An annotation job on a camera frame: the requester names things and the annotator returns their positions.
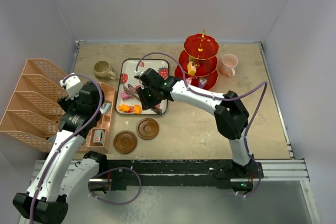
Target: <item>red tiered stand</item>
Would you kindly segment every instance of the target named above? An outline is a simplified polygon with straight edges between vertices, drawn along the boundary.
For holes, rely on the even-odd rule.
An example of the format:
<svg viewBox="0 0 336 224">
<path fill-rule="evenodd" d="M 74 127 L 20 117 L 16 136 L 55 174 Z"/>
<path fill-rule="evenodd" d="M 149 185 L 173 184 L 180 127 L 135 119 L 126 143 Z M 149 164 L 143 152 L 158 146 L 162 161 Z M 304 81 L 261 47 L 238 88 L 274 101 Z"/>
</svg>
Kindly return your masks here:
<svg viewBox="0 0 336 224">
<path fill-rule="evenodd" d="M 187 65 L 191 61 L 196 67 L 196 73 L 192 76 L 191 85 L 200 87 L 199 79 L 205 78 L 206 85 L 202 87 L 205 90 L 213 88 L 218 79 L 217 57 L 218 43 L 214 38 L 202 34 L 189 36 L 184 43 L 184 49 L 179 57 L 179 63 L 182 65 L 186 78 L 191 77 L 188 73 Z M 182 79 L 182 71 L 179 66 L 176 67 L 175 76 Z"/>
</svg>

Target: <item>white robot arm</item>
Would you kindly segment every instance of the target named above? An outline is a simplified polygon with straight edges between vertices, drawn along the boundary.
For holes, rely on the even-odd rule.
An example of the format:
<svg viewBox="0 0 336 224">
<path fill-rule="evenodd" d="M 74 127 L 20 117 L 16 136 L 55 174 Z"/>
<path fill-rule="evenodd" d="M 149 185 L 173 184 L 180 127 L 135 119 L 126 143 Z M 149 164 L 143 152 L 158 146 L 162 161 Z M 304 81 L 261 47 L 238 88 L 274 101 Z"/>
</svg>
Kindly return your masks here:
<svg viewBox="0 0 336 224">
<path fill-rule="evenodd" d="M 64 178 L 74 154 L 90 129 L 96 126 L 101 113 L 98 112 L 93 117 L 100 104 L 100 95 L 97 86 L 92 82 L 83 86 L 78 77 L 72 76 L 65 83 L 63 81 L 60 83 L 68 92 L 66 98 L 58 101 L 66 114 L 61 118 L 53 147 L 41 171 L 27 191 L 17 193 L 13 199 L 13 205 L 23 216 L 20 223 L 29 223 L 32 202 L 35 202 L 34 221 L 48 224 L 62 223 L 68 204 L 82 188 L 81 184 L 87 183 L 98 174 L 106 161 L 105 155 L 88 153 L 78 167 Z M 71 137 L 76 130 L 78 134 Z"/>
<path fill-rule="evenodd" d="M 228 138 L 233 161 L 245 166 L 251 160 L 252 153 L 249 152 L 247 139 L 245 136 L 248 124 L 248 112 L 241 100 L 223 102 L 214 99 L 215 97 L 234 98 L 238 97 L 235 92 L 229 91 L 227 94 L 210 92 L 192 86 L 192 89 L 200 94 L 205 94 L 213 99 L 191 92 L 185 83 L 173 76 L 163 79 L 155 70 L 147 69 L 137 79 L 142 81 L 142 88 L 137 92 L 144 110 L 157 105 L 161 100 L 184 102 L 207 111 L 216 119 L 217 129 L 221 135 Z"/>
</svg>

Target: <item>pink mug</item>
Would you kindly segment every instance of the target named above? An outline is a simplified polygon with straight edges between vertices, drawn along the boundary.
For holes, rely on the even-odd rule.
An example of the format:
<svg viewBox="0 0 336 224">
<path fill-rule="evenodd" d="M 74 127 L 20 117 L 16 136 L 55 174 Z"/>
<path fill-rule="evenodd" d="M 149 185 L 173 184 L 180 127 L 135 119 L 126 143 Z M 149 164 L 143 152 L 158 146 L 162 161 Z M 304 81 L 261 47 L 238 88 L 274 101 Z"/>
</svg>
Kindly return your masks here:
<svg viewBox="0 0 336 224">
<path fill-rule="evenodd" d="M 238 58 L 234 55 L 223 55 L 219 63 L 219 72 L 224 76 L 233 77 L 236 75 L 236 67 L 238 65 Z"/>
</svg>

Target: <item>wooden table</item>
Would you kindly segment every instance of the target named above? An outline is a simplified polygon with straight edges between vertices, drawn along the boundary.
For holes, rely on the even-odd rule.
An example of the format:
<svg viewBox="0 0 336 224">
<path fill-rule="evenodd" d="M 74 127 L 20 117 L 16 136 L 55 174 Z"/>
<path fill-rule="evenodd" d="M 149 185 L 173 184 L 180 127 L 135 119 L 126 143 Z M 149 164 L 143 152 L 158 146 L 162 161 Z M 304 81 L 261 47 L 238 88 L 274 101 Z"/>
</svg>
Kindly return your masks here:
<svg viewBox="0 0 336 224">
<path fill-rule="evenodd" d="M 119 75 L 125 59 L 141 58 L 148 52 L 161 51 L 179 58 L 183 44 L 82 44 L 79 49 L 74 72 L 93 78 L 93 66 L 99 60 L 112 64 Z M 219 74 L 214 92 L 225 93 L 233 90 L 243 94 L 262 81 L 268 81 L 264 61 L 257 44 L 221 44 L 218 58 L 224 54 L 234 54 L 239 59 L 236 76 L 233 78 Z M 162 58 L 160 55 L 148 58 Z M 170 75 L 174 75 L 176 63 L 170 64 Z M 118 88 L 118 81 L 107 84 Z M 250 115 L 254 112 L 261 90 L 243 99 Z M 129 154 L 120 154 L 113 147 L 114 136 L 123 130 L 136 134 L 136 124 L 144 116 L 120 115 L 116 111 L 111 125 L 111 144 L 108 159 L 230 159 L 232 158 L 228 140 L 221 136 L 215 118 L 209 113 L 185 103 L 168 102 L 167 112 L 154 116 L 160 132 L 152 140 L 138 137 L 138 145 Z M 250 150 L 257 159 L 289 159 L 286 139 L 277 106 L 269 87 L 260 110 L 248 134 Z"/>
</svg>

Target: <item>beige mug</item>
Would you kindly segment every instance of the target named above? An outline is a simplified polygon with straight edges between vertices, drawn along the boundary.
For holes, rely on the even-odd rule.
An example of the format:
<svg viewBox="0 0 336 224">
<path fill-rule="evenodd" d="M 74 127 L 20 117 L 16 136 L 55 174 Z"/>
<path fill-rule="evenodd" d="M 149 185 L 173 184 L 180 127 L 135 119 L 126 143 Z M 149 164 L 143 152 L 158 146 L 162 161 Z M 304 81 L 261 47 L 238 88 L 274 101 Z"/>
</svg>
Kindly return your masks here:
<svg viewBox="0 0 336 224">
<path fill-rule="evenodd" d="M 222 56 L 219 63 L 219 72 L 224 76 L 233 77 L 236 75 L 236 67 L 238 65 L 238 58 L 234 55 L 227 54 Z"/>
<path fill-rule="evenodd" d="M 117 75 L 113 72 L 112 66 L 104 60 L 98 61 L 96 64 L 94 64 L 93 72 L 95 77 L 100 80 L 108 81 L 110 79 L 117 79 Z"/>
</svg>

